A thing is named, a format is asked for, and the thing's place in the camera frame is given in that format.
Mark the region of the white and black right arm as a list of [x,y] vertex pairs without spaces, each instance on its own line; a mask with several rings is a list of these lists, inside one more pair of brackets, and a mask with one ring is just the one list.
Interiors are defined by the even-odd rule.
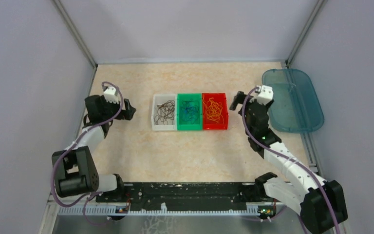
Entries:
[[251,148],[288,179],[285,182],[274,173],[258,177],[255,196],[261,201],[269,198],[280,201],[299,216],[312,234],[322,234],[330,229],[341,233],[340,224],[348,219],[342,185],[315,174],[292,155],[272,131],[267,112],[273,102],[272,92],[268,96],[259,93],[253,97],[239,91],[230,105],[232,111],[238,104],[242,105],[239,114]]

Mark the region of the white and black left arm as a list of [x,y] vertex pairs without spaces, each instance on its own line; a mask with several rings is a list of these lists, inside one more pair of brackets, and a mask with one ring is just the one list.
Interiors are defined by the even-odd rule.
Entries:
[[125,98],[120,102],[107,102],[104,96],[93,95],[85,98],[87,114],[83,119],[83,129],[70,146],[54,152],[52,163],[64,156],[55,169],[54,186],[59,197],[69,197],[92,192],[107,192],[115,202],[122,201],[127,189],[118,174],[98,173],[92,154],[106,138],[114,120],[131,120],[136,108]]

